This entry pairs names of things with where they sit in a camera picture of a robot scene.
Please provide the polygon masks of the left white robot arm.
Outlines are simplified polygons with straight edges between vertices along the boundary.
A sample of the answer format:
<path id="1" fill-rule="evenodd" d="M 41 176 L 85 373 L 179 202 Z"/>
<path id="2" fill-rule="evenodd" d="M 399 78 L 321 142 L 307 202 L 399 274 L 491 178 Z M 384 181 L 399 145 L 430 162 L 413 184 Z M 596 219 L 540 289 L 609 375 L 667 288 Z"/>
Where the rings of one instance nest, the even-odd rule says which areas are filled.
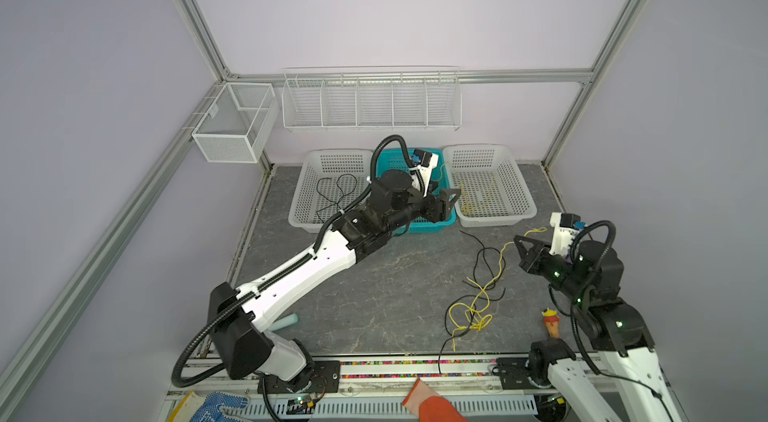
<path id="1" fill-rule="evenodd" d="M 432 178 L 439 166 L 437 153 L 410 149 L 399 134 L 384 138 L 372 152 L 366 188 L 323 222 L 310 246 L 264 276 L 211 291 L 207 322 L 175 362 L 172 385 L 186 388 L 226 372 L 232 380 L 272 376 L 292 392 L 308 388 L 318 374 L 312 356 L 272 324 L 321 283 L 384 247 L 397 230 L 419 218 L 448 220 L 461 192 L 439 188 Z"/>

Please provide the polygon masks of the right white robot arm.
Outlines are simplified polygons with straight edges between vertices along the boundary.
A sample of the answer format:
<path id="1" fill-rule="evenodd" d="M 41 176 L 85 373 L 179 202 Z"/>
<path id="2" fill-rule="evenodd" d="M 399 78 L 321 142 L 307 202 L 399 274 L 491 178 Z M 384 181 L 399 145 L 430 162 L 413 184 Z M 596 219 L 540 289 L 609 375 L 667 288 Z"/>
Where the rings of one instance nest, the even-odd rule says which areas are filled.
<path id="1" fill-rule="evenodd" d="M 650 330 L 619 295 L 624 265 L 614 248 L 616 233 L 609 220 L 586 225 L 560 213 L 551 242 L 514 237 L 521 269 L 568 300 L 577 345 L 571 349 L 554 338 L 532 344 L 529 378 L 556 390 L 582 421 L 619 418 L 594 385 L 597 377 L 615 381 L 630 420 L 679 421 Z"/>

